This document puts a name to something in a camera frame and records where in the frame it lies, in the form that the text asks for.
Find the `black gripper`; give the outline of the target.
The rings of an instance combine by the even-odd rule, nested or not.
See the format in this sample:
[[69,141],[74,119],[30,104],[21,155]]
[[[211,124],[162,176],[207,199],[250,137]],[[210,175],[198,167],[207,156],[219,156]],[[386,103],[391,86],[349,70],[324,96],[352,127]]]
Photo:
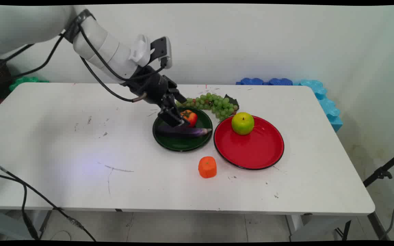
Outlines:
[[186,98],[177,89],[177,84],[167,76],[156,72],[152,67],[139,69],[125,86],[136,95],[134,102],[144,100],[149,104],[160,105],[158,117],[171,127],[189,125],[175,100],[185,103]]

